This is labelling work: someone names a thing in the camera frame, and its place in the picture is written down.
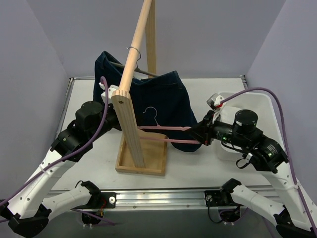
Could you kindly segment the dark blue denim garment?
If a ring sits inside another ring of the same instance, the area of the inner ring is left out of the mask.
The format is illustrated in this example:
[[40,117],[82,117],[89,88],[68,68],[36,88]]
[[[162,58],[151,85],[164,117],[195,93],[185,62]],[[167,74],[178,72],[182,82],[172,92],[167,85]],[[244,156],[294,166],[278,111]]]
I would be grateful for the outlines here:
[[[93,100],[101,103],[101,77],[108,86],[119,86],[123,69],[110,53],[104,51],[95,61]],[[190,98],[178,72],[172,71],[158,77],[139,79],[133,77],[130,96],[138,126],[187,127],[197,123],[191,109]]]

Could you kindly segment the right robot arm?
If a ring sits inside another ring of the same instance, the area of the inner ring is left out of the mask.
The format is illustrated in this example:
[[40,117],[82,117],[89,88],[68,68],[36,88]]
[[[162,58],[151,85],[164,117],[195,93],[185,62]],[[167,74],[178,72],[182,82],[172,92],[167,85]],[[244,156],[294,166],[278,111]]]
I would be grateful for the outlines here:
[[317,207],[292,178],[290,159],[275,140],[257,128],[258,116],[239,110],[234,123],[214,120],[210,110],[204,119],[186,130],[195,140],[208,146],[213,140],[240,148],[247,165],[252,165],[274,188],[281,202],[272,201],[231,178],[222,186],[224,204],[243,205],[271,222],[284,238],[315,238]]

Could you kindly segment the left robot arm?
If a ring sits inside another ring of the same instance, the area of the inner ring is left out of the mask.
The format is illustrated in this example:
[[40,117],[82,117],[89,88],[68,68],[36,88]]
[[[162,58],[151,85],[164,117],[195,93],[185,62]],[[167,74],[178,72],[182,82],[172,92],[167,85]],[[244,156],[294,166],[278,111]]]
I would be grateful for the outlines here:
[[8,220],[14,233],[33,238],[64,212],[101,205],[101,191],[91,181],[83,181],[74,189],[53,197],[48,197],[48,193],[93,148],[93,142],[112,128],[119,128],[112,104],[89,101],[77,110],[75,120],[60,132],[24,187],[0,203],[0,215]]

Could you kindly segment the white pleated skirt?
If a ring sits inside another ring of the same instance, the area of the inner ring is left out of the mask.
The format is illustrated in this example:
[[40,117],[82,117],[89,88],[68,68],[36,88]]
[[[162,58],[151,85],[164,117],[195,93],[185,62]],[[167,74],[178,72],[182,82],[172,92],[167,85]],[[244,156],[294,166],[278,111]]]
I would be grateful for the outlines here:
[[227,124],[233,124],[235,114],[239,110],[241,110],[241,108],[233,107],[233,106],[225,106],[220,112],[220,121]]

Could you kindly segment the pink hanger with metal hook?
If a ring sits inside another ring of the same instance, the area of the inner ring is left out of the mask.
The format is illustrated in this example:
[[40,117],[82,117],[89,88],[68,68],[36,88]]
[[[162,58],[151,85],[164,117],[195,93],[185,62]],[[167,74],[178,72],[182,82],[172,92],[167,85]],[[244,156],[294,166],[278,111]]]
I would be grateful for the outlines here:
[[177,139],[177,138],[170,138],[168,135],[170,132],[186,132],[187,130],[191,129],[190,126],[162,126],[158,123],[157,116],[158,111],[153,106],[148,106],[144,109],[143,114],[147,112],[148,109],[153,109],[155,111],[154,115],[154,121],[156,125],[142,125],[138,126],[138,129],[146,132],[146,133],[157,133],[157,134],[163,134],[165,136],[164,139],[161,139],[162,141],[170,142],[170,143],[179,143],[179,144],[200,144],[197,140],[194,139]]

